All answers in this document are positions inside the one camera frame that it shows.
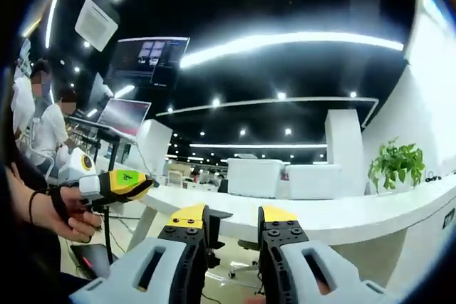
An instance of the person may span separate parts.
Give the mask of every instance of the person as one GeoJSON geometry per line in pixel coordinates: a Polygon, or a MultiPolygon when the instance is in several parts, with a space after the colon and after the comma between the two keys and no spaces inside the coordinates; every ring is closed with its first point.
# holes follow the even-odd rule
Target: person
{"type": "Polygon", "coordinates": [[[37,60],[32,68],[30,78],[21,76],[14,81],[13,99],[13,132],[16,139],[25,132],[35,113],[34,97],[45,96],[51,89],[51,67],[44,59],[37,60]]]}
{"type": "MultiPolygon", "coordinates": [[[[76,94],[70,88],[63,88],[56,92],[57,101],[46,108],[41,121],[36,128],[34,149],[41,154],[47,155],[54,159],[54,165],[50,176],[57,178],[58,168],[56,163],[56,152],[64,145],[70,149],[74,144],[68,138],[66,131],[64,115],[70,115],[76,110],[76,94]]],[[[51,166],[50,159],[33,155],[33,161],[38,169],[47,173],[51,166]]]]}

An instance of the white shirt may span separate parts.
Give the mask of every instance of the white shirt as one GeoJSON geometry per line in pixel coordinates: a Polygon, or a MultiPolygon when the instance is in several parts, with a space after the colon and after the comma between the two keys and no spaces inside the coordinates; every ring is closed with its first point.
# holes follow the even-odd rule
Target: white shirt
{"type": "Polygon", "coordinates": [[[14,81],[13,100],[11,101],[11,110],[13,111],[13,131],[16,133],[19,128],[25,132],[35,113],[35,101],[31,91],[31,82],[27,77],[21,77],[14,81]]]}
{"type": "MultiPolygon", "coordinates": [[[[46,108],[41,116],[39,125],[37,125],[34,136],[33,149],[49,157],[54,156],[57,146],[68,139],[65,119],[63,119],[63,114],[58,104],[54,103],[46,108]]],[[[33,157],[35,165],[40,165],[44,160],[44,158],[36,155],[33,157]]]]}

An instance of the laptop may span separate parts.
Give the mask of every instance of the laptop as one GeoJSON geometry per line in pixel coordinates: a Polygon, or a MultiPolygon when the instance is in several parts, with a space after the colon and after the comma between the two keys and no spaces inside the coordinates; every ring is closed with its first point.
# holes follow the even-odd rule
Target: laptop
{"type": "Polygon", "coordinates": [[[97,122],[69,117],[72,122],[109,130],[129,144],[136,145],[136,136],[150,108],[150,103],[110,99],[97,122]]]}

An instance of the black ceiling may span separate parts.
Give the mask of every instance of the black ceiling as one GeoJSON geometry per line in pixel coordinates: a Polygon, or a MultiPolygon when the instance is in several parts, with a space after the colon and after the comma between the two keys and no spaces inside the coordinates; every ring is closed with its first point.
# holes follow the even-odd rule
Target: black ceiling
{"type": "MultiPolygon", "coordinates": [[[[79,80],[73,68],[80,66],[94,77],[108,69],[115,42],[143,36],[185,36],[187,53],[255,33],[340,31],[406,44],[413,22],[415,0],[121,0],[113,7],[120,15],[118,32],[101,53],[84,49],[74,31],[84,0],[58,0],[53,20],[51,48],[43,47],[47,18],[32,37],[32,58],[47,57],[61,82],[75,83],[81,99],[91,85],[79,80]]],[[[358,96],[377,98],[380,106],[403,72],[402,52],[353,43],[288,43],[251,53],[227,56],[181,70],[174,91],[137,89],[126,98],[152,103],[149,117],[174,109],[287,97],[358,96]]],[[[121,84],[110,83],[115,92],[121,84]]],[[[80,108],[85,108],[86,100],[80,108]]],[[[157,120],[178,133],[173,138],[179,155],[193,152],[214,164],[239,150],[196,150],[191,142],[211,144],[288,144],[324,142],[324,120],[330,108],[355,108],[362,122],[371,106],[366,103],[272,103],[217,108],[159,116],[157,120]],[[284,128],[293,134],[284,136],[284,128]],[[247,133],[240,137],[239,131],[247,133]]],[[[257,156],[311,162],[320,150],[252,150],[257,156]]]]}

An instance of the wrist bracelet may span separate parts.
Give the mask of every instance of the wrist bracelet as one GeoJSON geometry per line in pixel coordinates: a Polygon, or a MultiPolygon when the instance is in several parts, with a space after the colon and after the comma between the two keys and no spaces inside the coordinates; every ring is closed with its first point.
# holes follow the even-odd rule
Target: wrist bracelet
{"type": "Polygon", "coordinates": [[[33,217],[31,215],[31,204],[33,202],[33,198],[39,194],[39,192],[33,192],[33,194],[30,196],[30,199],[28,201],[28,217],[30,218],[30,223],[33,224],[33,217]]]}

